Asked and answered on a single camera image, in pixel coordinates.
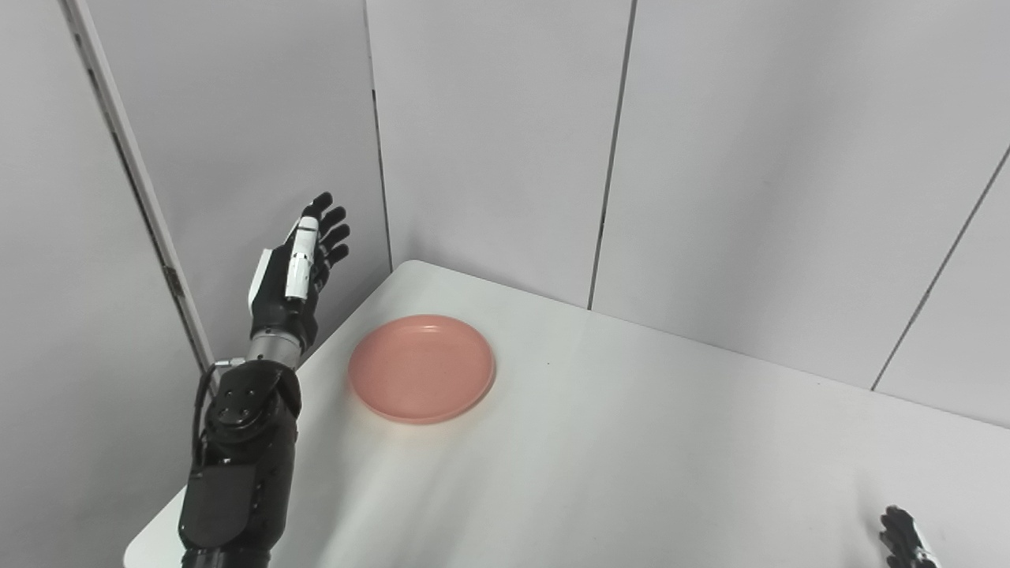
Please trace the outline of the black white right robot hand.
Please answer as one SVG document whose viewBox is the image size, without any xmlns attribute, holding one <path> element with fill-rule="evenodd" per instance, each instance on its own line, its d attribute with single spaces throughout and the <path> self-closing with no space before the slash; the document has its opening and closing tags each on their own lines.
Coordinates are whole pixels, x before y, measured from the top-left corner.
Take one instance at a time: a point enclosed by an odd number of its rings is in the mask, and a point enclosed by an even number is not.
<svg viewBox="0 0 1010 568">
<path fill-rule="evenodd" d="M 879 539 L 888 549 L 888 567 L 941 567 L 941 561 L 908 511 L 898 506 L 887 506 L 880 520 Z"/>
</svg>

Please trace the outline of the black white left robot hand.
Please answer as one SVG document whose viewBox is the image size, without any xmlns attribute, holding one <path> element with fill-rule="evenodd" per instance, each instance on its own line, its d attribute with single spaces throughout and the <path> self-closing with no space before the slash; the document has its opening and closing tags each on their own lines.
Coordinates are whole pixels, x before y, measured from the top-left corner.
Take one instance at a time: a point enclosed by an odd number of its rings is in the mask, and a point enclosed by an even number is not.
<svg viewBox="0 0 1010 568">
<path fill-rule="evenodd" d="M 249 289 L 250 338 L 266 332 L 291 335 L 305 353 L 319 326 L 319 294 L 331 269 L 349 254 L 347 212 L 322 192 L 302 210 L 281 245 L 263 250 Z"/>
</svg>

